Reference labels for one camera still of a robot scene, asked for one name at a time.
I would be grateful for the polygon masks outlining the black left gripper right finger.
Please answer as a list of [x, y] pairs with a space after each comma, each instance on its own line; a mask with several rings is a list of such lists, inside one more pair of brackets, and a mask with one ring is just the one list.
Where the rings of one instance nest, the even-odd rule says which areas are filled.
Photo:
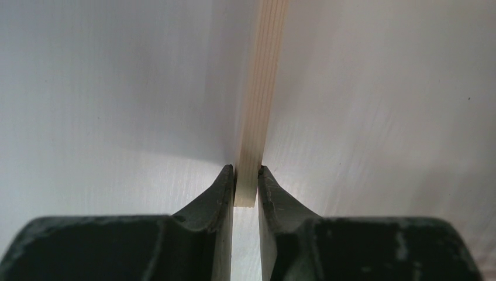
[[464, 240], [432, 217], [322, 217], [258, 174], [264, 280], [482, 280]]

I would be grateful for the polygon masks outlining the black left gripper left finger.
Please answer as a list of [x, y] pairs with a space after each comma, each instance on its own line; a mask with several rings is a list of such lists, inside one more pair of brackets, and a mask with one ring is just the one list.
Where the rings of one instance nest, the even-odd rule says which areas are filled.
[[40, 217], [14, 237], [2, 280], [229, 280], [234, 172], [174, 214]]

